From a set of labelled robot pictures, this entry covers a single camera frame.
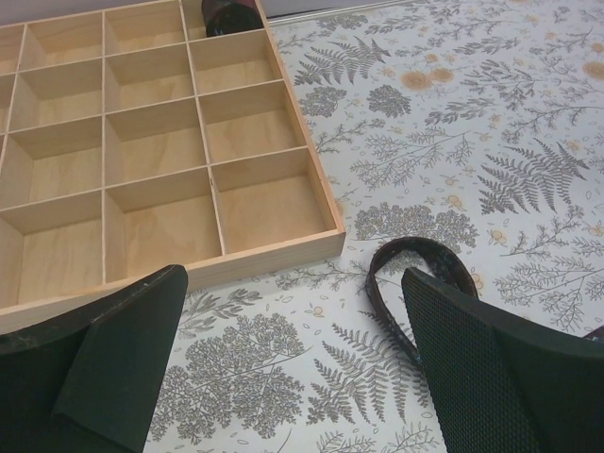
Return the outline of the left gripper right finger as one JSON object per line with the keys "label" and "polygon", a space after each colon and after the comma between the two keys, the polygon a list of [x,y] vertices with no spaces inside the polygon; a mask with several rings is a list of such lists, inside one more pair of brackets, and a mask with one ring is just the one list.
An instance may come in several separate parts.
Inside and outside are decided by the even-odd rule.
{"label": "left gripper right finger", "polygon": [[563,333],[418,269],[402,289],[447,451],[602,451],[602,329]]}

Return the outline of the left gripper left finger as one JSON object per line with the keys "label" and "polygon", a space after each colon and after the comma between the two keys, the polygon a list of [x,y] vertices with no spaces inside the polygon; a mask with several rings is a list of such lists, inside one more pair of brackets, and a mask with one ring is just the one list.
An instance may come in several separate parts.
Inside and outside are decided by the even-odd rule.
{"label": "left gripper left finger", "polygon": [[143,451],[187,288],[169,265],[2,335],[2,451]]}

